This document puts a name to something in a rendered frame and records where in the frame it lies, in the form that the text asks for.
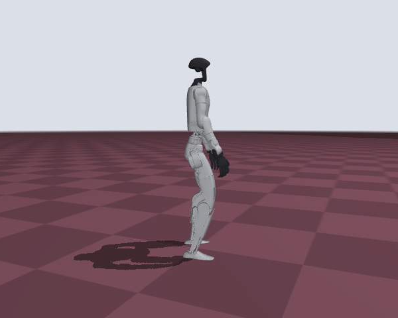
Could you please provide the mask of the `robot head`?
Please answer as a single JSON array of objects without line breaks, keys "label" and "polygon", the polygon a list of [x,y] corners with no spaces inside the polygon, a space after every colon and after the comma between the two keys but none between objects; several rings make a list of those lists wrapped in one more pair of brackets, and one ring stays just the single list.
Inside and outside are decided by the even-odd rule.
[{"label": "robot head", "polygon": [[206,82],[206,68],[210,65],[210,62],[203,58],[194,58],[190,61],[188,67],[190,69],[195,69],[196,72],[202,72],[202,78],[194,79],[194,82],[191,86],[197,85],[198,83],[202,84]]}]

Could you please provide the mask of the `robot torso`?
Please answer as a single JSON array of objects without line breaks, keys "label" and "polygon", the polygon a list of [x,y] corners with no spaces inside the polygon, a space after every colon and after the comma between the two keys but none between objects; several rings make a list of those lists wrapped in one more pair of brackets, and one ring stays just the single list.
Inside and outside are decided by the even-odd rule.
[{"label": "robot torso", "polygon": [[[188,131],[194,131],[194,133],[189,137],[189,140],[186,143],[186,147],[185,147],[185,151],[184,151],[184,157],[187,160],[188,160],[187,157],[189,156],[190,151],[196,150],[197,153],[198,152],[203,152],[202,135],[198,135],[198,131],[202,132],[204,129],[200,129],[198,127],[198,125],[197,125],[196,105],[195,105],[195,100],[194,100],[194,97],[193,97],[194,88],[198,88],[198,87],[205,88],[205,87],[202,86],[201,83],[198,83],[197,85],[189,87],[188,88],[188,92],[187,92],[187,125],[188,125]],[[206,89],[206,91],[207,91],[207,89]],[[209,94],[208,94],[208,91],[207,91],[206,113],[205,113],[205,116],[207,116],[207,117],[208,117],[209,107],[210,107],[210,98],[209,98]]]}]

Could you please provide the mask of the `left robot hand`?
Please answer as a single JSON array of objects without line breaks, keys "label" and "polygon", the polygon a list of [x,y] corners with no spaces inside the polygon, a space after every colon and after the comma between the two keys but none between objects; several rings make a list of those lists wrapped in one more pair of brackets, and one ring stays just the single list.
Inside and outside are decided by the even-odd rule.
[{"label": "left robot hand", "polygon": [[[213,169],[213,163],[214,163],[214,170],[216,169],[216,165],[217,165],[217,169],[218,170],[218,161],[217,158],[214,158],[214,155],[212,154],[211,150],[207,151],[207,153],[209,153],[209,159],[211,161],[211,169]],[[216,162],[215,162],[216,161]]]}]

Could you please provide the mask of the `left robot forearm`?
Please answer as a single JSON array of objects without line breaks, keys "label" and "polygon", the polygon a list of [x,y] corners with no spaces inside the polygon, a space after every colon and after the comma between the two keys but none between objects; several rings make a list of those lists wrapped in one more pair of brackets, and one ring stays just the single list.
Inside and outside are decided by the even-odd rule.
[{"label": "left robot forearm", "polygon": [[198,133],[199,133],[200,135],[202,135],[202,142],[203,142],[203,144],[204,144],[206,150],[207,150],[207,151],[210,151],[210,148],[208,147],[208,143],[206,142],[206,139],[205,139],[205,137],[203,136],[202,132],[198,131]]}]

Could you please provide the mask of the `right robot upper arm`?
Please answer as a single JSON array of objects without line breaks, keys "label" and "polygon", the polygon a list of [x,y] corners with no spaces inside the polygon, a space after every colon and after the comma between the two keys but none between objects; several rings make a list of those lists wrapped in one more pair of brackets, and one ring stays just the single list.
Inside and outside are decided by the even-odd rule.
[{"label": "right robot upper arm", "polygon": [[196,118],[197,118],[197,125],[200,129],[204,129],[202,124],[202,119],[206,113],[206,98],[207,98],[207,91],[205,88],[194,88],[193,97],[195,100],[196,105]]}]

